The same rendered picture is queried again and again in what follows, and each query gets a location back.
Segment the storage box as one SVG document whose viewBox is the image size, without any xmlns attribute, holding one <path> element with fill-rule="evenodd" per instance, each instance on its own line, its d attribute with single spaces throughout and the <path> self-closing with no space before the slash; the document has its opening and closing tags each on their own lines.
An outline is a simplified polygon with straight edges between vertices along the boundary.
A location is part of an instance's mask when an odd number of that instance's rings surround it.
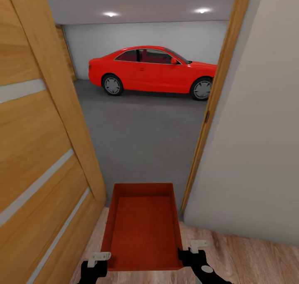
<svg viewBox="0 0 299 284">
<path fill-rule="evenodd" d="M 111 252 L 107 271 L 184 268 L 173 183 L 116 183 L 101 252 Z"/>
</svg>

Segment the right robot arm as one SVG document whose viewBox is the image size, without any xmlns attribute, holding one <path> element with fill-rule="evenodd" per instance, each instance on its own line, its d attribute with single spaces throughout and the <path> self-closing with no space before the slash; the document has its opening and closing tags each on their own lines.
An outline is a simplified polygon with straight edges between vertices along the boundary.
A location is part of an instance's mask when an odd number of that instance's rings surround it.
<svg viewBox="0 0 299 284">
<path fill-rule="evenodd" d="M 178 248 L 178 257 L 179 260 L 182 260 L 184 267 L 192 268 L 196 275 L 196 284 L 232 284 L 216 275 L 213 268 L 207 263 L 206 252 L 198 249 L 200 247 L 209 247 L 208 240 L 191 240 L 190 246 L 189 250 L 184 251 Z"/>
</svg>

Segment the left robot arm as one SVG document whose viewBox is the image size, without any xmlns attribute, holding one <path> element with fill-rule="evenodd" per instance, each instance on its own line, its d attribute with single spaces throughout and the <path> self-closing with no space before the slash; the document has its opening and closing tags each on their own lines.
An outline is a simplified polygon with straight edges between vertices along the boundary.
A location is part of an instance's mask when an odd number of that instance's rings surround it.
<svg viewBox="0 0 299 284">
<path fill-rule="evenodd" d="M 92 252 L 89 260 L 81 264 L 81 280 L 78 284 L 96 284 L 98 277 L 106 277 L 107 260 L 111 252 Z"/>
</svg>

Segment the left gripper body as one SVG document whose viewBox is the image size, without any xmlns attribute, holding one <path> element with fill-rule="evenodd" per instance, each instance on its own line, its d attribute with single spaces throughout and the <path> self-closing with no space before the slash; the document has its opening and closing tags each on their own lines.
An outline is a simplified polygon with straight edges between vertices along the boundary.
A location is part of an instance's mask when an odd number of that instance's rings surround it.
<svg viewBox="0 0 299 284">
<path fill-rule="evenodd" d="M 83 261 L 81 264 L 81 279 L 83 277 L 90 277 L 93 284 L 96 284 L 98 277 L 106 277 L 107 274 L 107 260 L 98 261 L 93 268 L 88 268 L 88 261 Z"/>
</svg>

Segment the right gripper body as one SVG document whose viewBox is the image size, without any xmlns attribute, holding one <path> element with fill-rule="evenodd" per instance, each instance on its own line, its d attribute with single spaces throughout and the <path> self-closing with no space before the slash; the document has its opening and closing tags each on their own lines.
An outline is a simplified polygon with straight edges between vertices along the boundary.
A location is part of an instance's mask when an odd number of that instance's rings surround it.
<svg viewBox="0 0 299 284">
<path fill-rule="evenodd" d="M 206 252 L 204 250 L 199 250 L 198 254 L 193 254 L 190 252 L 190 250 L 182 251 L 182 263 L 184 267 L 191 267 L 193 269 L 193 264 L 196 259 L 201 259 L 207 262 Z"/>
</svg>

